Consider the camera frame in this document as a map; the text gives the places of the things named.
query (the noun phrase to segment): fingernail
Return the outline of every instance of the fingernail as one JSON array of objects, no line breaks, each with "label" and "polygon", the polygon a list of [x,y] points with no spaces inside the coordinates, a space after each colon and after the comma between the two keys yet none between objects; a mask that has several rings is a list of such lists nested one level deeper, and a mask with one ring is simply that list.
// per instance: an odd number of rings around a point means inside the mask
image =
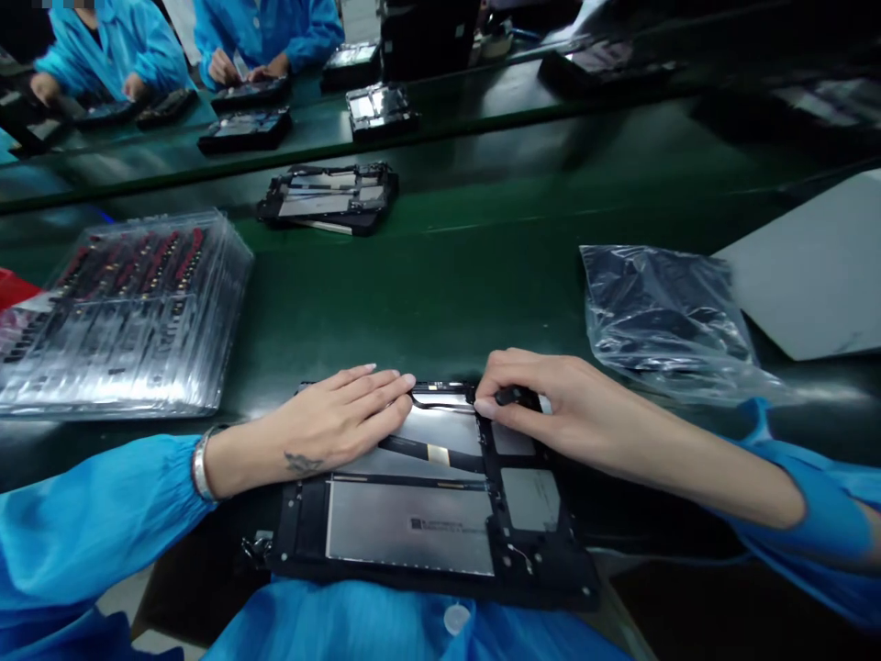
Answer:
[{"label": "fingernail", "polygon": [[481,398],[475,401],[474,410],[480,413],[484,418],[489,418],[490,420],[496,419],[496,410],[498,406],[496,402],[490,398]]}]

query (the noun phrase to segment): plastic packaging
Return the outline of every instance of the plastic packaging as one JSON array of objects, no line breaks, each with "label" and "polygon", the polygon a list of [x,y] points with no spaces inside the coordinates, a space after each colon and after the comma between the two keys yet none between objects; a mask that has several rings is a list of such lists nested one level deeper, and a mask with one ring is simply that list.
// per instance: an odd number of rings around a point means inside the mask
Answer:
[{"label": "plastic packaging", "polygon": [[85,230],[41,307],[0,314],[0,416],[215,412],[252,262],[216,210]]},{"label": "plastic packaging", "polygon": [[796,394],[759,367],[722,260],[650,246],[581,246],[597,360],[672,398],[734,407]]}]

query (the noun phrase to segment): white button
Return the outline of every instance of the white button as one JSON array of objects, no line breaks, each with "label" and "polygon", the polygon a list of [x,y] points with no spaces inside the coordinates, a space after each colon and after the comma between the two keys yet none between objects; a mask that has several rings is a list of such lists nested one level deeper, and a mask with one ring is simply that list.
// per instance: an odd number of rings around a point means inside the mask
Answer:
[{"label": "white button", "polygon": [[443,625],[451,636],[459,635],[469,620],[471,620],[471,612],[462,604],[453,604],[443,614]]}]

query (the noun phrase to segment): ribbon cable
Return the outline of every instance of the ribbon cable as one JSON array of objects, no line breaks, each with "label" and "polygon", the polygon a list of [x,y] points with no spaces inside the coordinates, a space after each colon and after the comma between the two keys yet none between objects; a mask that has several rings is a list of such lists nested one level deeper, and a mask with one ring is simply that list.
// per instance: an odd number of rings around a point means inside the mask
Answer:
[{"label": "ribbon cable", "polygon": [[406,454],[415,459],[431,462],[432,464],[444,465],[449,468],[458,468],[459,470],[469,473],[479,473],[486,475],[483,456],[474,456],[450,450],[439,445],[431,445],[430,443],[420,443],[419,441],[411,441],[410,439],[401,438],[400,436],[387,436],[379,442],[378,447],[389,452]]}]

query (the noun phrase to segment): plastic bag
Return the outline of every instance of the plastic bag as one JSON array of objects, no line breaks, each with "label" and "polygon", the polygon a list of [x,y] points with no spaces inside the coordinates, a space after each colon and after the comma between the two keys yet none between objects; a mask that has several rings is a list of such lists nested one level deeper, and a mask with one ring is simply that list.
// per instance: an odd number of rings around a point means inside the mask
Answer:
[{"label": "plastic bag", "polygon": [[597,360],[685,403],[734,407],[796,394],[759,367],[720,259],[651,246],[581,246]]}]

